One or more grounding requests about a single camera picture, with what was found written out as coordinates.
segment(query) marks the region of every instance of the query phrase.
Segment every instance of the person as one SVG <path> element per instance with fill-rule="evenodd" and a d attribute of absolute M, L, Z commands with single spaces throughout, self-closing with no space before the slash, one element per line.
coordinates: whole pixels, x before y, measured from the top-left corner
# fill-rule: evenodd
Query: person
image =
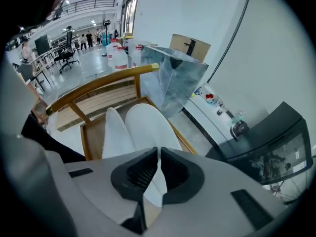
<path fill-rule="evenodd" d="M 102 44 L 102 41 L 101 41 L 101 30 L 99 30 L 99 28 L 97 29 L 96 38 L 97 38 L 98 44 L 100 44 L 100 42 Z"/>
<path fill-rule="evenodd" d="M 90 33 L 90 31 L 88 31 L 88 34 L 86 35 L 86 37 L 87 37 L 87 41 L 88 41 L 89 47 L 93 47 L 93 44 L 92 44 L 92 34 Z"/>
<path fill-rule="evenodd" d="M 114 31 L 114 38 L 117 38 L 118 36 L 119 36 L 119 33 L 118 33 L 117 29 L 115 29 L 115 31 Z"/>
<path fill-rule="evenodd" d="M 30 48 L 28 47 L 28 41 L 24 41 L 22 43 L 22 58 L 23 58 L 23 63 L 28 63 L 29 59 L 31 57 L 31 51 Z"/>
<path fill-rule="evenodd" d="M 84 49 L 87 49 L 87 46 L 85 44 L 85 36 L 84 36 L 84 34 L 82 34 L 81 37 L 80 37 L 80 43 L 81 43 L 81 49 L 80 50 L 82 50 L 83 45 L 84 45 Z"/>

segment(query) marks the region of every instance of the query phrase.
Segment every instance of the balcony railing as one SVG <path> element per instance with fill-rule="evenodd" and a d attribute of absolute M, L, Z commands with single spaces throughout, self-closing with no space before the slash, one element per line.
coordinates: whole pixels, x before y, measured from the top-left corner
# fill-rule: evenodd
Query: balcony railing
<path fill-rule="evenodd" d="M 60 17 L 89 9 L 114 7 L 114 5 L 115 0 L 82 0 L 62 6 Z M 52 19 L 54 14 L 53 12 L 47 19 Z"/>

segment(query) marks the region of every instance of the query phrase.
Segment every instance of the transparent plastic box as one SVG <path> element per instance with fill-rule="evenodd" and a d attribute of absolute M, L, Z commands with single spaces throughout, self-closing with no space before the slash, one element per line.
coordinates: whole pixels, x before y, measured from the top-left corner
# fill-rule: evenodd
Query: transparent plastic box
<path fill-rule="evenodd" d="M 141 75 L 142 95 L 169 118 L 182 110 L 208 65 L 175 49 L 144 46 L 141 64 L 150 63 L 158 63 L 160 70 Z"/>

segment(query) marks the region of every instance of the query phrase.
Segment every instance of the red sticker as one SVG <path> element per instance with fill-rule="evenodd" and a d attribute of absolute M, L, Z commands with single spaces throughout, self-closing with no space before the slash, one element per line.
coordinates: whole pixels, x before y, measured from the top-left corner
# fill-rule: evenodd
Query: red sticker
<path fill-rule="evenodd" d="M 126 69 L 127 65 L 122 65 L 122 66 L 115 66 L 116 69 Z"/>

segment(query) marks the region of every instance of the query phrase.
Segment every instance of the chair backrest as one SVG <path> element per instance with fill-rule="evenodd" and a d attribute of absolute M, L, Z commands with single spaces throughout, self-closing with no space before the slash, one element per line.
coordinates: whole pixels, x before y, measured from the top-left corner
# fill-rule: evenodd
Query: chair backrest
<path fill-rule="evenodd" d="M 87 82 L 84 85 L 79 86 L 78 88 L 68 92 L 67 94 L 63 95 L 61 98 L 59 98 L 56 102 L 52 103 L 46 108 L 46 114 L 48 116 L 52 115 L 54 112 L 59 111 L 61 108 L 63 108 L 65 105 L 68 104 L 68 106 L 86 123 L 90 122 L 89 118 L 79 109 L 79 107 L 74 103 L 74 101 L 95 90 L 102 86 L 105 86 L 107 84 L 110 84 L 112 82 L 122 80 L 129 77 L 135 78 L 135 88 L 136 88 L 136 96 L 137 98 L 141 97 L 140 93 L 140 75 L 158 71 L 159 70 L 159 64 L 153 63 L 148 64 L 145 66 L 135 67 L 131 69 L 126 69 L 122 71 L 118 71 L 115 73 L 112 73 L 110 75 L 95 79 L 93 81 Z"/>
<path fill-rule="evenodd" d="M 34 78 L 33 67 L 30 64 L 21 64 L 16 71 L 21 73 L 24 81 L 32 80 Z"/>
<path fill-rule="evenodd" d="M 73 47 L 72 47 L 73 28 L 71 26 L 67 27 L 66 36 L 67 36 L 67 39 L 66 39 L 66 50 L 69 53 L 74 53 L 74 50 L 73 50 Z"/>

